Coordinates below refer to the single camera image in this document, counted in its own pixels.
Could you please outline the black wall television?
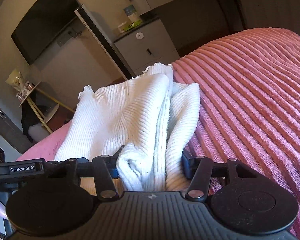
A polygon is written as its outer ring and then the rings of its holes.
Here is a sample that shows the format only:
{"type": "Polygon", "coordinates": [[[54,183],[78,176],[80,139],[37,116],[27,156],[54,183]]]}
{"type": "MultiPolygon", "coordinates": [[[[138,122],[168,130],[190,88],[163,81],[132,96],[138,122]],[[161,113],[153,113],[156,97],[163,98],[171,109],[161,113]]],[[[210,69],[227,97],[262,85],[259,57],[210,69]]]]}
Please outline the black wall television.
{"type": "Polygon", "coordinates": [[[31,65],[76,17],[77,0],[37,0],[21,19],[11,38],[31,65]]]}

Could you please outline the white waste bin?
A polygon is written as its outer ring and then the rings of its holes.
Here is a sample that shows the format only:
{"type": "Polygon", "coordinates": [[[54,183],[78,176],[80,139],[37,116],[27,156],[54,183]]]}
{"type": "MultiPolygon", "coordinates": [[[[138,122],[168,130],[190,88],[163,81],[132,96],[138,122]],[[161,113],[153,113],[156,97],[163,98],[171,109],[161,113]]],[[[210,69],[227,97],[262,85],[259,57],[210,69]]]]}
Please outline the white waste bin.
{"type": "Polygon", "coordinates": [[[45,127],[42,126],[42,124],[35,124],[33,126],[30,126],[28,130],[28,134],[35,143],[42,141],[43,139],[45,139],[47,136],[50,135],[50,133],[47,131],[45,127]]]}

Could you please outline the white ribbed knit sweater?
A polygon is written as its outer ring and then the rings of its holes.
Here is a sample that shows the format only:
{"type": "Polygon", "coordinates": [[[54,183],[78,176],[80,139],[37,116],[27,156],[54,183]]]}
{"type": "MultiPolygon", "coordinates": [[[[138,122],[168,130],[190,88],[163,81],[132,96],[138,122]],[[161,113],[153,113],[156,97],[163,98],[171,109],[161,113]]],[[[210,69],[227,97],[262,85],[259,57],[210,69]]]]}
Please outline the white ribbed knit sweater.
{"type": "Polygon", "coordinates": [[[199,118],[199,85],[177,83],[171,65],[93,90],[85,86],[55,160],[118,154],[121,190],[178,191],[188,187],[181,156],[199,118]]]}

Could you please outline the pink ribbed plush bedspread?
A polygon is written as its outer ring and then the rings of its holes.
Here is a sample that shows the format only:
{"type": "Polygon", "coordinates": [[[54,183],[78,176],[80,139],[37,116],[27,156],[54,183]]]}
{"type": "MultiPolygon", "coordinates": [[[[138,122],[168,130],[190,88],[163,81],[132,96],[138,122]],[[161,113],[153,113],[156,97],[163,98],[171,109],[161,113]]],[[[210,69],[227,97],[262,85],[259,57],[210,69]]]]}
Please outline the pink ribbed plush bedspread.
{"type": "MultiPolygon", "coordinates": [[[[209,42],[170,64],[177,83],[199,85],[196,130],[184,148],[252,167],[296,197],[300,239],[300,36],[255,28],[209,42]]],[[[70,124],[21,156],[55,160],[70,124]]]]}

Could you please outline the wrapped flower bouquet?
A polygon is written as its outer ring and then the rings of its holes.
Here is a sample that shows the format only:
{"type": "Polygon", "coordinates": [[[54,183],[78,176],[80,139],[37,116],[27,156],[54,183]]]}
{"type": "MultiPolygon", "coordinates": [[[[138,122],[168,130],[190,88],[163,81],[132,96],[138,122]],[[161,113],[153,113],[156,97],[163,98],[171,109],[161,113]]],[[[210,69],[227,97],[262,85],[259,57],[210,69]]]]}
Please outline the wrapped flower bouquet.
{"type": "Polygon", "coordinates": [[[20,102],[23,102],[34,89],[34,85],[26,81],[17,69],[10,73],[5,82],[17,91],[16,97],[20,102]]]}

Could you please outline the yellow legged side shelf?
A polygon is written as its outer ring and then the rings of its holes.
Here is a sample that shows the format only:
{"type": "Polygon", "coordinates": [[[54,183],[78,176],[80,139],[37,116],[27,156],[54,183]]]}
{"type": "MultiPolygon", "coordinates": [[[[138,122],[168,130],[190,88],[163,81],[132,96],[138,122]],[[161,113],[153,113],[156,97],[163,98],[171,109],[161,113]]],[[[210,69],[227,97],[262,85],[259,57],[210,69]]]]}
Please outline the yellow legged side shelf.
{"type": "Polygon", "coordinates": [[[75,110],[40,88],[40,83],[27,81],[25,89],[17,94],[20,100],[21,126],[28,136],[31,127],[39,125],[52,134],[62,123],[67,123],[75,110]]]}

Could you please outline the grey drawer nightstand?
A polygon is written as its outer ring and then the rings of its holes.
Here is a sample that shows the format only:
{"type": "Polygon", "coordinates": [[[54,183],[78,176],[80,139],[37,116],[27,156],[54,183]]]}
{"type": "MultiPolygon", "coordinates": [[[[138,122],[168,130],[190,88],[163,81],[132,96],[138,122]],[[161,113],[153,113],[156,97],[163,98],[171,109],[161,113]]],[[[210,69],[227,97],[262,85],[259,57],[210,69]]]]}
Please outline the grey drawer nightstand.
{"type": "Polygon", "coordinates": [[[160,19],[143,25],[114,44],[135,75],[155,63],[170,64],[180,58],[160,19]]]}

